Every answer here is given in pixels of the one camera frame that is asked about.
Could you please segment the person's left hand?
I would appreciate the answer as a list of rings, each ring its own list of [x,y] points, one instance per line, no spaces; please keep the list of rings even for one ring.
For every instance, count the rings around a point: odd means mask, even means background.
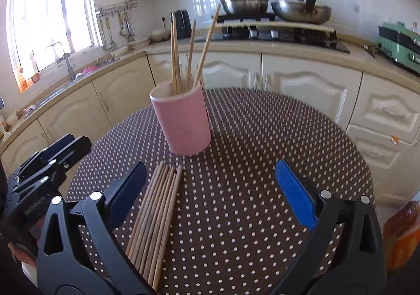
[[[36,260],[28,252],[26,252],[26,250],[17,247],[14,243],[9,243],[8,248],[17,260],[36,268]]]

